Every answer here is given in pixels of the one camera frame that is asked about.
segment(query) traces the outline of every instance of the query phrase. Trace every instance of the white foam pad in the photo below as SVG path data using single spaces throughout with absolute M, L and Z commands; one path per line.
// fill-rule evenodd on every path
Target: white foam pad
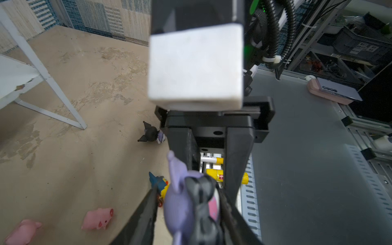
M 179 111 L 242 107 L 243 27 L 230 23 L 150 37 L 148 97 Z

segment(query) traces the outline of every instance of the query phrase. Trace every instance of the wall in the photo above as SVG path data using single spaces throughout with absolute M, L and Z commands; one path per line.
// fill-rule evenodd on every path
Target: wall
M 370 12 L 371 15 L 378 18 L 384 23 L 392 23 L 392 8 L 388 8 L 382 5 L 374 4 L 363 0 L 352 0 L 346 7 L 345 10 L 365 15 Z
M 59 24 L 48 0 L 0 0 L 0 4 L 25 39 Z M 15 46 L 15 41 L 0 24 L 0 53 Z
M 62 0 L 75 29 L 148 45 L 150 0 Z

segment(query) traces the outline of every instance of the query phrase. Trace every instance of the patterned wallpaper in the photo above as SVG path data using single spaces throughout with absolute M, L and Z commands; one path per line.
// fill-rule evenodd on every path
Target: patterned wallpaper
M 0 4 L 26 39 L 59 24 L 49 0 L 0 0 Z M 15 46 L 15 41 L 0 24 L 0 53 Z
M 148 45 L 150 0 L 54 0 L 64 6 L 72 27 L 137 44 Z M 21 34 L 28 40 L 61 24 L 49 0 L 0 0 Z M 0 25 L 0 53 L 16 46 Z
M 75 29 L 148 45 L 150 0 L 62 0 Z

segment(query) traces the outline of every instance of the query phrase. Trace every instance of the white table leg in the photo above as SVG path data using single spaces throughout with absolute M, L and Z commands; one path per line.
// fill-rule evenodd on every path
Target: white table leg
M 17 98 L 17 99 L 15 100 L 15 102 L 16 102 L 17 104 L 21 105 L 21 106 L 24 106 L 24 107 L 26 107 L 26 108 L 29 108 L 29 109 L 33 110 L 33 111 L 42 113 L 42 114 L 44 114 L 44 115 L 46 115 L 46 116 L 49 116 L 49 117 L 51 117 L 51 118 L 57 119 L 57 120 L 62 121 L 62 122 L 65 122 L 65 123 L 67 123 L 67 124 L 70 124 L 70 125 L 72 125 L 72 126 L 78 127 L 78 128 L 80 128 L 80 129 L 85 129 L 85 128 L 87 127 L 87 125 L 85 125 L 85 127 L 83 127 L 83 126 L 82 126 L 80 123 L 78 123 L 78 122 L 75 122 L 75 121 L 73 121 L 73 120 L 71 120 L 71 119 L 69 119 L 69 118 L 60 116 L 60 115 L 58 115 L 58 114 L 56 114 L 56 113 L 53 113 L 53 112 L 51 112 L 51 111 L 47 111 L 47 110 L 45 110 L 45 109 L 42 109 L 41 107 L 38 107 L 38 106 L 35 106 L 35 105 L 32 105 L 32 104 L 29 104 L 29 103 L 27 103 L 27 102 L 24 102 L 23 100 L 21 100 L 21 99 L 19 99 L 19 98 Z
M 53 77 L 49 74 L 48 70 L 43 65 L 43 63 L 40 61 L 38 56 L 34 53 L 33 49 L 30 47 L 30 45 L 27 43 L 27 41 L 24 39 L 24 37 L 19 33 L 18 29 L 16 28 L 14 23 L 11 21 L 11 19 L 8 17 L 7 13 L 4 11 L 4 9 L 1 5 L 0 5 L 0 23 L 4 26 L 4 28 L 8 31 L 8 33 L 11 35 L 11 37 L 19 45 L 20 49 L 29 58 L 31 63 L 34 65 L 34 67 L 40 72 L 40 74 L 45 79 L 45 81 L 48 82 L 49 86 L 53 89 L 53 91 L 56 93 L 56 95 L 60 98 L 60 100 L 68 108 L 68 110 L 71 112 L 71 114 L 76 118 L 76 120 L 79 122 L 78 123 L 79 126 L 74 125 L 72 123 L 69 123 L 68 120 L 71 122 L 73 122 L 73 121 L 68 118 L 65 118 L 63 116 L 52 113 L 50 111 L 44 110 L 44 109 L 39 108 L 35 105 L 31 105 L 29 103 L 23 102 L 19 98 L 16 99 L 15 101 L 18 104 L 23 105 L 24 107 L 27 107 L 27 108 L 32 109 L 34 111 L 41 112 L 45 115 L 48 115 L 48 116 L 53 117 L 55 119 L 58 119 L 62 122 L 66 122 L 71 125 L 74 125 L 75 127 L 85 129 L 87 127 L 87 125 L 83 121 L 82 117 L 79 115 L 79 113 L 76 111 L 76 109 L 72 106 L 71 102 L 65 96 L 65 94 L 63 93 L 61 88 L 58 86 L 58 84 L 53 79 Z

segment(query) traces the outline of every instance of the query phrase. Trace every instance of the yellow marker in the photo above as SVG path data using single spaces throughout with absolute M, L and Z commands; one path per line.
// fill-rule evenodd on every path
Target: yellow marker
M 216 164 L 223 164 L 223 158 L 214 157 L 214 156 L 200 156 L 200 161 L 201 162 L 216 163 Z
M 223 182 L 223 170 L 206 169 L 206 172 L 214 180 L 219 181 L 219 182 Z M 242 177 L 242 184 L 247 185 L 248 182 L 249 182 L 248 174 L 244 173 L 244 176 Z

